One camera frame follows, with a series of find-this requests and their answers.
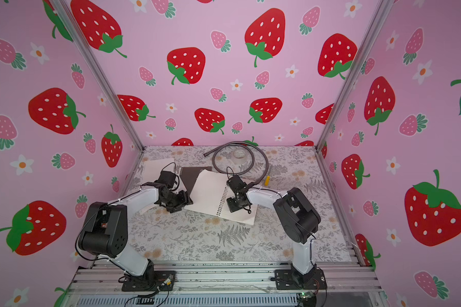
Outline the dark grey spiral notebook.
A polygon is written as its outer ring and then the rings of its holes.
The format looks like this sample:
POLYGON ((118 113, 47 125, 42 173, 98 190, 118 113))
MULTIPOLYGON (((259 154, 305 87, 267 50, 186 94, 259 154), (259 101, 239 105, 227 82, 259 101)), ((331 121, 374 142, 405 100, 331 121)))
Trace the dark grey spiral notebook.
POLYGON ((199 166, 199 167, 182 167, 181 168, 179 176, 188 194, 191 194, 199 174, 204 170, 212 171, 212 167, 211 166, 205 166, 205 167, 199 166))

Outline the white spiral notebook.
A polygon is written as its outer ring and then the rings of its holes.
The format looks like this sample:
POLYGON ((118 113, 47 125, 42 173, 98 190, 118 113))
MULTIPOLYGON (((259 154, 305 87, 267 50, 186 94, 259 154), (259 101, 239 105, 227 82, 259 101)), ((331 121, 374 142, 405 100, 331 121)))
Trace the white spiral notebook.
POLYGON ((187 205, 185 209, 253 226, 257 205, 251 207, 251 214, 248 214, 245 210, 231 212, 227 199, 233 197, 234 193, 227 185, 226 175, 202 170, 190 194, 193 204, 187 205))

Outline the torn white notebook page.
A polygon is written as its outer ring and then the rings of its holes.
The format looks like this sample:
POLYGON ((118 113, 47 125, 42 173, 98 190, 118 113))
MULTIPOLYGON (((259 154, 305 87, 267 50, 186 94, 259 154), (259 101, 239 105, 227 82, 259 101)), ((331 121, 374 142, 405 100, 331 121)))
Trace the torn white notebook page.
POLYGON ((143 158, 142 162, 142 184, 146 182, 155 182, 157 179, 159 179, 162 170, 174 171, 173 158, 158 160, 149 160, 148 158, 143 158))

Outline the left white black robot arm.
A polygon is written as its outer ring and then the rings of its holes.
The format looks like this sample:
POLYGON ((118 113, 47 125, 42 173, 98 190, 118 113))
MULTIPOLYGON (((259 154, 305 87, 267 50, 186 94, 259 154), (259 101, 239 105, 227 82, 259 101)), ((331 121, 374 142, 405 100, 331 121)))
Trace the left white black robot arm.
POLYGON ((127 196, 110 203, 92 203, 77 236, 76 249, 106 257, 131 278, 150 279, 153 264, 128 243, 128 221, 151 205, 163 207, 170 213, 191 205, 193 202, 187 191, 176 191, 179 184, 179 175, 161 171, 155 182, 146 182, 127 196))

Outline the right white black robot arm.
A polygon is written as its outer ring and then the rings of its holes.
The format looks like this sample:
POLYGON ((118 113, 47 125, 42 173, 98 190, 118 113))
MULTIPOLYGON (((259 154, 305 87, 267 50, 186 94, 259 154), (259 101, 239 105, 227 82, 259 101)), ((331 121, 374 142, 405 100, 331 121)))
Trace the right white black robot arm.
POLYGON ((313 241, 321 223, 318 211, 305 194, 298 189, 278 192, 268 188, 246 184, 238 175, 227 180, 227 186, 234 196, 226 199, 229 210, 234 213, 252 213, 253 205, 271 207, 275 210, 286 235, 294 242, 291 273, 297 280, 312 278, 316 270, 313 257, 313 241))

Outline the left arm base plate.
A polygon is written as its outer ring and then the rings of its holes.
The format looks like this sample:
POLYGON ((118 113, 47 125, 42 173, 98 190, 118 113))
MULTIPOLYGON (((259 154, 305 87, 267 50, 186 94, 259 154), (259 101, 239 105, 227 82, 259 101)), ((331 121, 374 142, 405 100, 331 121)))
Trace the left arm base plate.
POLYGON ((172 291, 175 277, 175 271, 151 271, 143 276, 125 274, 118 282, 122 284, 123 292, 172 291))

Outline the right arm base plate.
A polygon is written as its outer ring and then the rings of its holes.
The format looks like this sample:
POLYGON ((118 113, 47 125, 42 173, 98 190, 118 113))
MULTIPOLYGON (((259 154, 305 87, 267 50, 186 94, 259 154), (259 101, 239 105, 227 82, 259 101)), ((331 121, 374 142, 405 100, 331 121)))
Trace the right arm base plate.
POLYGON ((294 267, 291 269, 275 270, 270 278, 275 282, 277 290, 327 290, 326 277, 319 269, 311 269, 305 275, 298 272, 294 267))

